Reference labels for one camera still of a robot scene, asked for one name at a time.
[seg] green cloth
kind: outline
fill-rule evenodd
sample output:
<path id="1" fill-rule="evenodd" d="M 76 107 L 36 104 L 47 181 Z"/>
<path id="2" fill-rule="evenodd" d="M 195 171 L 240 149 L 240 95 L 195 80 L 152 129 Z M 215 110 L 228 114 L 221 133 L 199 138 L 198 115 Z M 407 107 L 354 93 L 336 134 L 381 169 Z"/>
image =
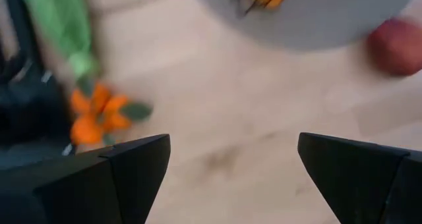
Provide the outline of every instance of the green cloth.
<path id="1" fill-rule="evenodd" d="M 96 74 L 91 31 L 84 0 L 25 0 L 42 32 L 72 65 L 76 78 Z"/>

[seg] black bag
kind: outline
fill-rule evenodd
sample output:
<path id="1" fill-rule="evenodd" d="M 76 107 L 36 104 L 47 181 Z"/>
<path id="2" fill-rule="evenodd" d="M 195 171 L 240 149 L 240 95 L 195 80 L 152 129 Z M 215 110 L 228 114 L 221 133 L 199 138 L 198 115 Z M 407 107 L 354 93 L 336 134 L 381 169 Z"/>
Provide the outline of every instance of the black bag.
<path id="1" fill-rule="evenodd" d="M 26 6 L 6 1 L 20 49 L 8 61 L 0 50 L 0 169 L 60 156 L 71 143 L 66 102 L 42 65 Z"/>

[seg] wooden floor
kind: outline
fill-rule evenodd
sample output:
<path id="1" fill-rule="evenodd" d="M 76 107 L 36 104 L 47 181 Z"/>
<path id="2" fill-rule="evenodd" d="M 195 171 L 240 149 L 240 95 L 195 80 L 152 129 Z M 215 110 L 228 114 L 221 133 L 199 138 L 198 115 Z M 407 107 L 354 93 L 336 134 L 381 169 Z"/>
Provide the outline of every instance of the wooden floor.
<path id="1" fill-rule="evenodd" d="M 104 80 L 154 105 L 125 139 L 171 134 L 148 223 L 335 224 L 297 155 L 300 132 L 422 149 L 422 74 L 375 72 L 361 40 L 306 49 L 271 43 L 242 28 L 248 18 L 233 24 L 222 16 L 219 0 L 88 1 Z M 409 1 L 404 14 L 422 20 L 422 0 Z M 70 88 L 67 65 L 50 45 L 43 49 Z"/>

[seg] light wood surface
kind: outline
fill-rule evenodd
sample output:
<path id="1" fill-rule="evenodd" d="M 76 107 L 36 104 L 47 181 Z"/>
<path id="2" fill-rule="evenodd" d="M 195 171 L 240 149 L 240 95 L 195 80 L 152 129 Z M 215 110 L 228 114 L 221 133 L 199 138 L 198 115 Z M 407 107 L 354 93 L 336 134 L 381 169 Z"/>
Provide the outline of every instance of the light wood surface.
<path id="1" fill-rule="evenodd" d="M 104 80 L 154 105 L 124 139 L 171 134 L 147 223 L 335 224 L 297 155 L 300 132 L 422 149 L 422 74 L 375 72 L 362 41 L 297 51 L 249 37 L 203 0 L 88 2 Z M 403 13 L 422 20 L 421 5 Z M 71 88 L 68 66 L 43 42 Z"/>

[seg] red apple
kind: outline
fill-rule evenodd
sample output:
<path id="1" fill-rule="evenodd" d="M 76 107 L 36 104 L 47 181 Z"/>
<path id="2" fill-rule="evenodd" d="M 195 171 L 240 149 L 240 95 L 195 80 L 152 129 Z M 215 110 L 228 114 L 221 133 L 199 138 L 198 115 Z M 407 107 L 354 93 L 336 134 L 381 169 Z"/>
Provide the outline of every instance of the red apple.
<path id="1" fill-rule="evenodd" d="M 367 39 L 375 66 L 389 74 L 409 76 L 422 69 L 422 28 L 410 20 L 392 18 Z"/>

